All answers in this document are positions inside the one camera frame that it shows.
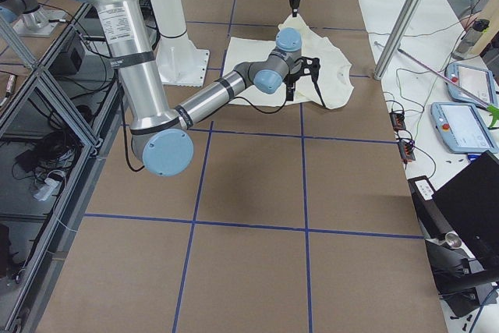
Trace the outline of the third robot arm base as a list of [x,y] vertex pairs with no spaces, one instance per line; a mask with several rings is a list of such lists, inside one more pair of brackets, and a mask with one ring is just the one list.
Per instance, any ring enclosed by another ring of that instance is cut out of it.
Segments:
[[22,37],[50,37],[66,12],[47,10],[38,0],[1,0],[1,18]]

